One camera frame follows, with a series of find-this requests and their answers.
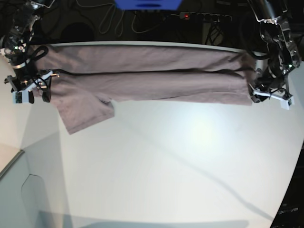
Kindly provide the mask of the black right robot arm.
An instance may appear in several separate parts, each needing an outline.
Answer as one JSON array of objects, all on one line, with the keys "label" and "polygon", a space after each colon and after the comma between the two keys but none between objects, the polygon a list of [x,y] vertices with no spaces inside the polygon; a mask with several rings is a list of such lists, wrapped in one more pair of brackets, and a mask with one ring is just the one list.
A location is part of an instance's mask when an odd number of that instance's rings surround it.
[{"label": "black right robot arm", "polygon": [[40,8],[51,8],[53,3],[52,0],[26,1],[17,10],[9,32],[2,39],[0,55],[15,73],[15,76],[7,76],[4,83],[11,85],[15,104],[33,104],[35,88],[42,92],[44,102],[51,100],[51,78],[56,74],[52,70],[38,70],[36,67],[36,62],[48,54],[48,47],[42,45],[33,52],[29,50],[34,37],[34,24],[41,18],[38,11]]}]

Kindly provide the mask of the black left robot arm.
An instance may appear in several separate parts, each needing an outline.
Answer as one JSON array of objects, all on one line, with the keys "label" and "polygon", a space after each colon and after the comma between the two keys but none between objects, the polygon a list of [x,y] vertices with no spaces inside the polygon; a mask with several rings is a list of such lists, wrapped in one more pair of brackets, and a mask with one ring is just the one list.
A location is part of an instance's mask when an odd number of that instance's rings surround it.
[{"label": "black left robot arm", "polygon": [[268,53],[258,56],[248,47],[243,34],[245,19],[239,24],[239,37],[247,53],[255,60],[267,60],[267,67],[250,86],[255,103],[276,98],[291,104],[288,75],[301,64],[298,47],[292,39],[286,16],[287,6],[282,0],[250,0],[248,4],[260,24],[260,37],[266,43]]}]

